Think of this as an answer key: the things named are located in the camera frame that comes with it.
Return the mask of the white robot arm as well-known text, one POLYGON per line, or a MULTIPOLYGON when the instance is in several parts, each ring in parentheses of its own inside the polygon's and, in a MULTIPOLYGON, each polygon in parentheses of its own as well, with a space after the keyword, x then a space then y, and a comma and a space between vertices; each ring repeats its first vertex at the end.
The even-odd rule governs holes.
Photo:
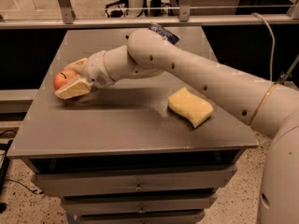
POLYGON ((53 79, 61 99, 87 94, 124 78, 168 72, 200 91, 272 142, 259 198, 261 224, 299 224, 298 91, 184 51, 149 28, 138 29, 125 46, 94 53, 67 65, 53 79))

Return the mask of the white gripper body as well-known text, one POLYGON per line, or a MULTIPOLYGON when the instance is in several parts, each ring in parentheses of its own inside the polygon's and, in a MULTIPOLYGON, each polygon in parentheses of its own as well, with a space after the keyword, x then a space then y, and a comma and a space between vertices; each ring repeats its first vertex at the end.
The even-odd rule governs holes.
POLYGON ((105 67, 105 54, 106 52, 104 50, 94 53, 84 63, 83 76, 85 76, 95 88, 106 88, 115 83, 105 67))

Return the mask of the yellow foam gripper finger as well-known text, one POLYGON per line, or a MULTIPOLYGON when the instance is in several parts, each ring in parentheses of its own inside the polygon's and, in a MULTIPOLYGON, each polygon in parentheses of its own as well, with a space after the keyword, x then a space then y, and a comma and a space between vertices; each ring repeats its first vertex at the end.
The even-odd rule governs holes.
POLYGON ((93 84, 86 78, 76 77, 70 80, 66 85, 63 85, 55 92, 55 95, 60 99, 70 99, 89 93, 93 84))
POLYGON ((84 70, 84 65, 87 62, 87 58, 79 59, 73 63, 70 63, 64 67, 64 70, 73 70, 78 74, 82 75, 84 70))

